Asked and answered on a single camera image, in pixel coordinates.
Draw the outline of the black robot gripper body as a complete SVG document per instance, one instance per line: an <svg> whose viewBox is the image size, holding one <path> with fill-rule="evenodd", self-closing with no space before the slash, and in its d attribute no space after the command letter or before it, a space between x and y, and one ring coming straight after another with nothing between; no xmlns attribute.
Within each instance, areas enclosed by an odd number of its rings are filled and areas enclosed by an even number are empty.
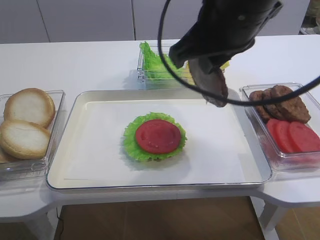
<svg viewBox="0 0 320 240"><path fill-rule="evenodd" d="M196 23L170 48L169 57L177 68L197 59L203 73L215 72L250 49L282 7L279 0L204 0Z"/></svg>

